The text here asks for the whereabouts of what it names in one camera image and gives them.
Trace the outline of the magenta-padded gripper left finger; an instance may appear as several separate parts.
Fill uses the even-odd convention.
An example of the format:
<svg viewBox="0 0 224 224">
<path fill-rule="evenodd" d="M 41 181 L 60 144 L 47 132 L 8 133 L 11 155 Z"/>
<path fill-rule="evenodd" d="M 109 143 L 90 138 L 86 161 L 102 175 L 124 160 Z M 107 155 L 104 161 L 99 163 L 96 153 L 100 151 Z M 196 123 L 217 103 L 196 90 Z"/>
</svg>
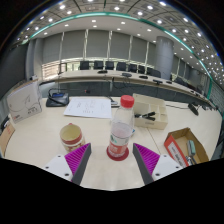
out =
<svg viewBox="0 0 224 224">
<path fill-rule="evenodd" d="M 87 143 L 66 155 L 56 155 L 43 169 L 76 185 L 80 185 L 90 155 L 91 144 Z"/>
</svg>

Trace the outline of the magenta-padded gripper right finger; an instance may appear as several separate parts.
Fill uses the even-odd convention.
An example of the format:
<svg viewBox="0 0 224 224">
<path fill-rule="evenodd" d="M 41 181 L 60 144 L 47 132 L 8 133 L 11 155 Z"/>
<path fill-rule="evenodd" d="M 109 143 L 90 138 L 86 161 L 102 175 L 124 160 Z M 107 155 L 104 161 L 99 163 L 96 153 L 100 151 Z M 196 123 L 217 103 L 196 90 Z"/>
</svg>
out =
<svg viewBox="0 0 224 224">
<path fill-rule="evenodd" d="M 133 144 L 133 154 L 145 185 L 182 169 L 169 155 L 159 155 L 137 143 Z"/>
</svg>

